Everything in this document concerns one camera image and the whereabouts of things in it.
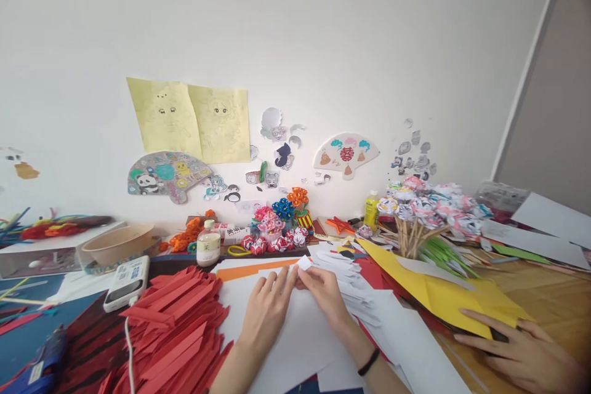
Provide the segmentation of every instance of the white bottle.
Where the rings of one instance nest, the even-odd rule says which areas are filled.
[[[213,220],[206,220],[205,229],[197,236],[197,264],[202,268],[215,264],[220,258],[222,236],[214,229],[214,224]]]

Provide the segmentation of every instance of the glue bottle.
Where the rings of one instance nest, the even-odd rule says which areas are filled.
[[[365,219],[363,222],[371,228],[373,232],[377,229],[377,204],[380,199],[377,197],[377,191],[370,191],[365,201]]]
[[[214,229],[213,220],[205,221],[205,229],[197,236],[197,264],[208,267],[215,264],[220,258],[220,240],[222,235]]]

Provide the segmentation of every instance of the panda drawing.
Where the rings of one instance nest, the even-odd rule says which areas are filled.
[[[135,176],[135,181],[140,187],[142,195],[157,193],[159,190],[158,181],[154,174],[140,174]]]

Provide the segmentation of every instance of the white cable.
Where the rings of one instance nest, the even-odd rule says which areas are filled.
[[[133,306],[137,302],[138,297],[132,297],[129,300],[129,306]],[[125,318],[125,339],[127,340],[127,351],[129,352],[129,387],[131,388],[131,394],[135,394],[135,382],[134,382],[134,347],[131,344],[131,337],[129,337],[129,317]]]

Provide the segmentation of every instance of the scissors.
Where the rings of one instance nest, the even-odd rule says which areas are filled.
[[[252,253],[245,250],[240,245],[232,245],[228,246],[228,254],[230,254],[232,257],[244,257],[245,255],[251,255]]]

